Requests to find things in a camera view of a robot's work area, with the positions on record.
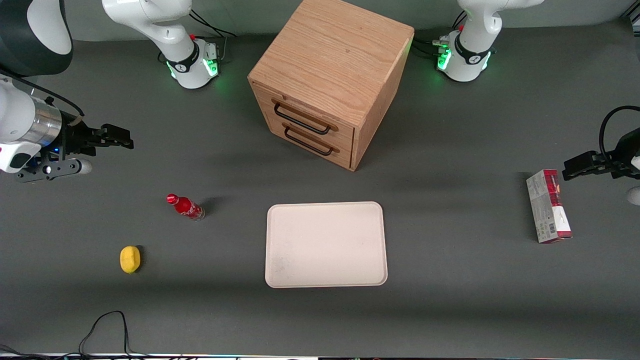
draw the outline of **red and white box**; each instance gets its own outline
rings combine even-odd
[[[538,242],[542,244],[572,237],[569,221],[560,201],[560,185],[557,180],[558,171],[550,169],[542,170],[527,179]]]

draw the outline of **gray table surface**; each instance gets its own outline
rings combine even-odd
[[[412,54],[355,173],[268,131],[246,75],[272,38],[230,39],[201,90],[179,87],[150,41],[77,43],[66,72],[40,79],[136,148],[99,149],[83,177],[0,176],[1,343],[72,351],[120,309],[142,352],[640,357],[640,208],[625,201],[638,183],[563,183],[575,237],[553,245],[535,241],[524,184],[596,149],[604,115],[638,103],[627,22],[505,29],[469,84]],[[609,144],[637,120],[616,116]],[[170,192],[207,218],[175,214]],[[267,286],[270,206],[360,200],[384,209],[383,286]],[[126,245],[144,248],[136,275],[119,268]],[[87,351],[121,351],[119,318],[94,336]]]

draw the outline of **red bottle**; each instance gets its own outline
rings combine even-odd
[[[193,221],[200,221],[204,217],[204,209],[189,200],[188,197],[179,197],[171,193],[166,196],[166,201],[173,205],[178,214],[184,215]]]

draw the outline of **black metal handle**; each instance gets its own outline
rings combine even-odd
[[[291,128],[289,126],[287,126],[284,129],[284,136],[286,136],[287,139],[290,139],[290,140],[292,140],[292,141],[294,141],[294,142],[306,147],[307,149],[309,149],[311,151],[315,151],[315,152],[317,152],[318,154],[320,154],[322,156],[329,156],[333,152],[333,147],[330,147],[329,151],[322,151],[322,150],[318,149],[317,147],[313,147],[313,146],[307,144],[306,142],[304,142],[302,140],[296,139],[295,137],[289,135],[289,130],[291,130]]]
[[[294,124],[300,125],[300,126],[304,127],[305,129],[307,129],[309,131],[313,131],[316,134],[326,135],[329,132],[329,130],[331,129],[330,126],[327,126],[326,129],[324,129],[324,130],[316,129],[313,126],[309,126],[309,125],[305,124],[304,122],[302,122],[300,120],[296,120],[296,119],[288,116],[287,114],[279,112],[278,111],[279,107],[280,107],[280,103],[276,102],[276,106],[273,107],[273,111],[276,113],[276,115],[278,115],[279,117],[285,118],[285,119],[291,121]]]

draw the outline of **sponge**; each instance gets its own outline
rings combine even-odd
[[[133,274],[140,267],[140,250],[135,246],[127,246],[120,251],[120,267],[127,274]]]

